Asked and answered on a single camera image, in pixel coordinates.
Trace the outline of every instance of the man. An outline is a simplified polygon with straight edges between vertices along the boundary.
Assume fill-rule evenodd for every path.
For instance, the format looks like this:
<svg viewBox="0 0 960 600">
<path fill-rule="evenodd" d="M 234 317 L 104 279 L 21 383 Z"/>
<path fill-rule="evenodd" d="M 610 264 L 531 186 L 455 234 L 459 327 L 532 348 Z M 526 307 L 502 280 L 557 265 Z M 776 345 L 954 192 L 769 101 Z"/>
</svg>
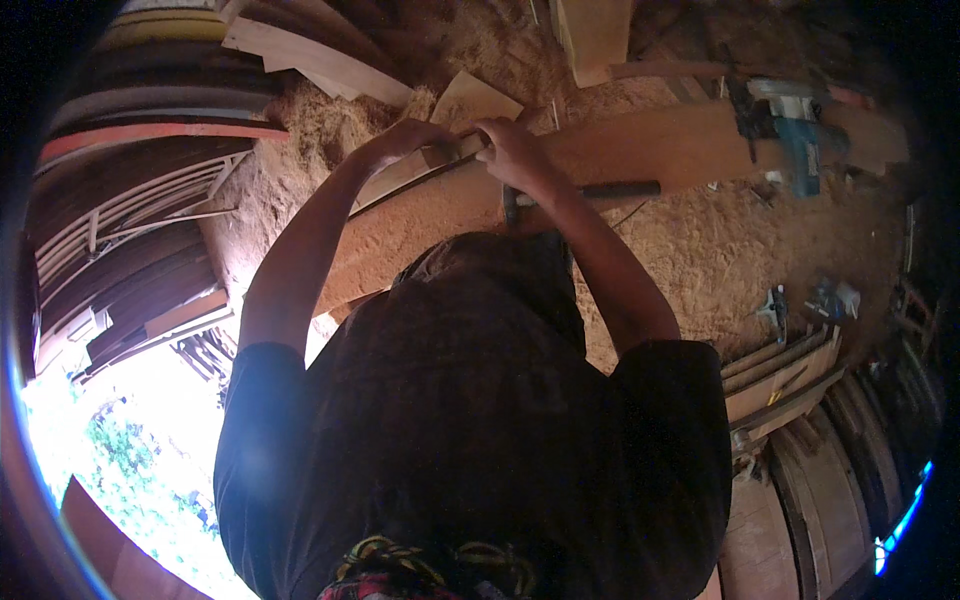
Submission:
<svg viewBox="0 0 960 600">
<path fill-rule="evenodd" d="M 563 239 L 439 244 L 305 370 L 357 192 L 450 136 L 408 120 L 349 155 L 244 302 L 214 471 L 227 554 L 267 599 L 693 597 L 730 512 L 717 355 L 680 341 L 653 280 L 535 137 L 476 126 L 492 141 L 477 159 Z M 567 245 L 620 359 L 610 377 L 585 360 Z"/>
</svg>

